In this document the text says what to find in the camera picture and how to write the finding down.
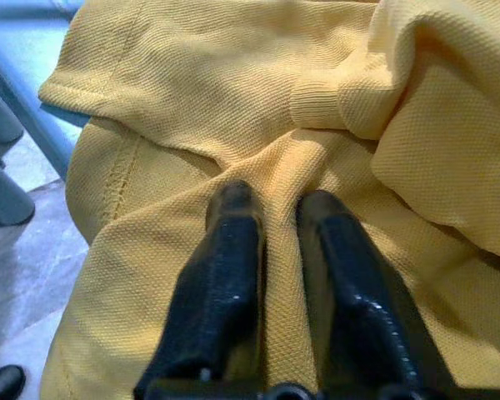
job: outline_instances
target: blue chair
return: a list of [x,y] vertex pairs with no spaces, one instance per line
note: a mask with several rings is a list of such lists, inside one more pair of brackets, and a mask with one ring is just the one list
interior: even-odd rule
[[[88,116],[42,105],[37,93],[82,3],[0,0],[0,143],[18,138],[24,126],[63,179]],[[30,197],[0,168],[0,222],[20,223],[32,213]]]

